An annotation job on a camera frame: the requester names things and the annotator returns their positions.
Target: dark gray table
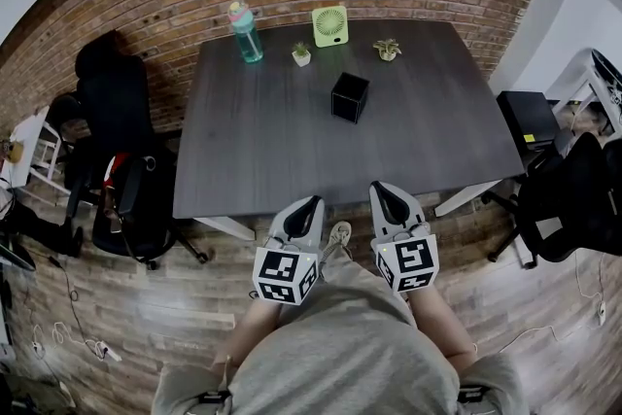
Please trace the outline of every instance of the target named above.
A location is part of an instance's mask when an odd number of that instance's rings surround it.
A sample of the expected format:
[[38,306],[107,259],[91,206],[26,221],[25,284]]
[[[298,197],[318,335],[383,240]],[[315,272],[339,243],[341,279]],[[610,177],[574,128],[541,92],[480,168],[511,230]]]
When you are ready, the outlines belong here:
[[[493,93],[453,26],[349,21],[350,42],[317,49],[310,24],[262,30],[263,61],[242,62],[233,37],[202,45],[175,185],[176,218],[275,213],[318,194],[362,201],[382,180],[412,193],[523,172]],[[372,44],[396,38],[393,62]],[[311,46],[298,68],[294,42]],[[370,80],[358,124],[330,114],[341,72]]]

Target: white plant pot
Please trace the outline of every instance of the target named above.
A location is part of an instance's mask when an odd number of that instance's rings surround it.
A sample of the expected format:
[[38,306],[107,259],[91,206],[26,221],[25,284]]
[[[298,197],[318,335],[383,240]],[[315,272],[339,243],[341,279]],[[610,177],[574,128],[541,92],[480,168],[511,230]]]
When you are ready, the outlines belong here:
[[304,57],[300,57],[296,55],[295,52],[292,52],[292,57],[294,58],[295,63],[300,67],[306,66],[311,62],[311,52],[308,52]]
[[388,52],[379,52],[380,58],[385,61],[392,61],[396,58],[397,52],[388,53]]

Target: wood-look floor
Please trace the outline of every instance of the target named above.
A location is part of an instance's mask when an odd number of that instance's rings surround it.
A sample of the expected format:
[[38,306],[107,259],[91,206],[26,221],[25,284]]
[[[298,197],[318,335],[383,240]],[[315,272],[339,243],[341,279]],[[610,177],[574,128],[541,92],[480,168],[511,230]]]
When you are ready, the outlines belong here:
[[[596,129],[597,121],[588,113],[577,120],[574,129]],[[510,182],[500,187],[506,193],[512,189]],[[49,190],[40,191],[52,198]],[[480,354],[497,352],[529,328],[553,325],[560,338],[577,330],[561,342],[548,329],[533,331],[507,352],[516,362],[534,413],[604,414],[622,390],[622,259],[605,256],[603,260],[607,321],[598,328],[598,300],[579,294],[574,257],[557,264],[542,261],[528,271],[521,269],[517,258],[526,250],[518,247],[508,249],[499,262],[489,263],[486,254],[511,230],[511,219],[499,207],[483,206],[478,199],[436,219],[433,207],[448,195],[431,193],[419,198],[439,241],[437,285],[466,324]],[[60,206],[32,199],[26,203],[42,217],[62,221]],[[79,338],[65,277],[47,262],[48,250],[24,239],[38,268],[36,273],[16,268],[6,271],[14,293],[9,322],[17,349],[17,361],[10,367],[33,378],[51,378],[47,366],[30,350],[32,324],[38,324],[44,331],[37,340],[46,346],[45,360],[68,386],[79,413],[145,414],[162,366],[169,362],[209,365],[249,305],[255,244],[189,223],[186,234],[200,250],[213,250],[213,261],[200,266],[176,246],[161,259],[159,270],[148,273],[132,259],[94,248],[88,242],[93,213],[82,216],[87,240],[83,254],[80,259],[61,257],[61,261],[72,288],[80,294],[75,308],[87,335],[105,340],[122,356],[122,362],[101,363],[85,346],[68,339],[54,348],[55,322],[63,322]],[[356,260],[371,268],[368,206],[328,209],[326,230],[338,220],[352,223],[350,248]],[[244,223],[262,241],[270,219]],[[583,292],[598,292],[601,255],[581,250],[577,258]]]

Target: green fan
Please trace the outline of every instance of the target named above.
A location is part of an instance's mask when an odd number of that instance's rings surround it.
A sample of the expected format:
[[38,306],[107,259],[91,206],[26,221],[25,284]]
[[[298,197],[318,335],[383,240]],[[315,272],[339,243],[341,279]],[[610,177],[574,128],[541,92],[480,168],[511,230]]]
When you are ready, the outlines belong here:
[[345,7],[314,9],[311,18],[316,46],[338,46],[348,41],[348,15]]

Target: water bottle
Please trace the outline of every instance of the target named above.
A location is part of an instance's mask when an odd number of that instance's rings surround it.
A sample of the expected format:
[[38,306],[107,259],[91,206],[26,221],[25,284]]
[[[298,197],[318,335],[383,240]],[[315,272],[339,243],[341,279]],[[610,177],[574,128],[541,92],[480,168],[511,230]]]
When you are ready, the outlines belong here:
[[244,1],[233,2],[229,6],[228,15],[244,61],[251,63],[261,60],[263,50],[249,6]]

